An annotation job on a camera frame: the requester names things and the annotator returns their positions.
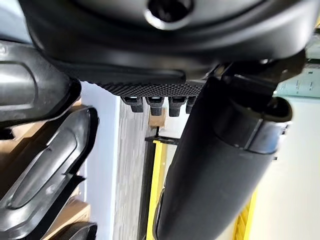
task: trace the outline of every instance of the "black plastic fairing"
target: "black plastic fairing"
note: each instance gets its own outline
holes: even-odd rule
[[[31,45],[0,40],[0,128],[55,119],[80,92]]]

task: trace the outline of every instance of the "curved black plastic part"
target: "curved black plastic part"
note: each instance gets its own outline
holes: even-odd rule
[[[69,76],[105,89],[189,84],[205,79],[221,62],[292,56],[307,45],[320,7],[318,0],[261,1],[231,18],[167,32],[134,25],[126,15],[122,21],[101,17],[76,1],[19,2],[35,46]],[[132,96],[151,97],[156,90],[153,86],[149,93]],[[124,91],[120,95],[128,96]]]
[[[213,240],[255,190],[292,118],[287,101],[256,112],[226,84],[204,86],[179,141],[154,231],[157,240]]]
[[[53,240],[95,240],[98,225],[92,222],[77,222],[67,226],[63,234],[54,237]]]
[[[81,93],[29,44],[0,40],[0,78],[0,128],[58,118]]]
[[[6,193],[10,190],[13,184],[20,177],[20,175],[30,165],[32,160],[37,158],[38,154],[44,151],[48,141],[50,141],[52,137],[55,136],[57,130],[65,122],[68,116],[78,111],[88,112],[88,135],[83,150],[79,153],[79,156],[74,160],[74,162],[68,167],[67,171],[65,171],[64,173],[70,178],[70,180],[66,184],[66,186],[61,190],[61,193],[56,198],[54,203],[50,206],[50,208],[47,210],[43,218],[40,220],[39,224],[26,237],[20,239],[41,239],[43,235],[47,232],[47,230],[50,228],[60,211],[62,210],[62,207],[68,201],[71,193],[78,186],[78,184],[84,180],[83,177],[77,176],[77,173],[84,161],[86,160],[87,156],[91,152],[95,143],[99,124],[99,118],[96,109],[93,107],[86,106],[74,106],[62,117],[53,121],[46,122],[34,136],[21,141],[21,143],[14,149],[14,151],[9,156],[9,158],[12,158],[11,165],[0,174],[0,179],[2,179],[0,181],[1,201],[1,199],[6,195]]]

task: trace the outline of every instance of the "black plastic housing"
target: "black plastic housing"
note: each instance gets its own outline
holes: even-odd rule
[[[289,103],[275,100],[255,111],[221,80],[208,80],[168,170],[153,229],[157,240],[213,240],[235,219],[290,124]]]

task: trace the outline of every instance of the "black plastic cover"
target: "black plastic cover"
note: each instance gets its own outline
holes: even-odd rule
[[[210,78],[169,167],[155,239],[216,239],[247,203],[291,118],[284,99],[255,111],[233,99],[224,82]]]
[[[58,118],[80,93],[32,45],[0,40],[0,128]]]
[[[12,163],[0,174],[0,239],[42,238],[84,180],[77,173],[94,146],[98,123],[96,109],[75,106],[13,150]]]
[[[67,226],[67,230],[52,240],[95,240],[98,225],[93,222],[77,222]]]
[[[168,32],[130,20],[144,18],[143,11],[136,11],[142,3],[138,0],[129,6],[105,2],[106,16],[95,7],[86,8],[84,0],[81,5],[64,0],[19,2],[35,46],[57,68],[116,95],[136,97],[197,96],[187,93],[186,86],[180,86],[183,91],[177,95],[168,91],[168,85],[193,86],[221,62],[292,56],[307,45],[320,7],[318,0],[262,0],[249,5],[241,1],[230,17],[215,15],[218,19]],[[207,9],[214,11],[215,6],[231,10],[229,2],[195,0],[195,8],[202,7],[194,10],[192,19],[207,16]],[[130,14],[114,18],[115,6],[119,13]],[[154,95],[157,85],[164,91]],[[135,94],[127,95],[128,89]]]

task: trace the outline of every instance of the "cardboard box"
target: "cardboard box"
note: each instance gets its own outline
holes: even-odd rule
[[[161,116],[152,116],[151,113],[149,114],[149,126],[156,128],[156,127],[160,127],[163,128],[165,126],[165,122],[166,122],[166,113],[167,110],[166,108],[162,108],[162,114]]]
[[[64,227],[78,223],[90,221],[90,205],[86,202],[74,199],[69,202],[60,212],[50,229],[43,236],[42,240],[53,238]]]

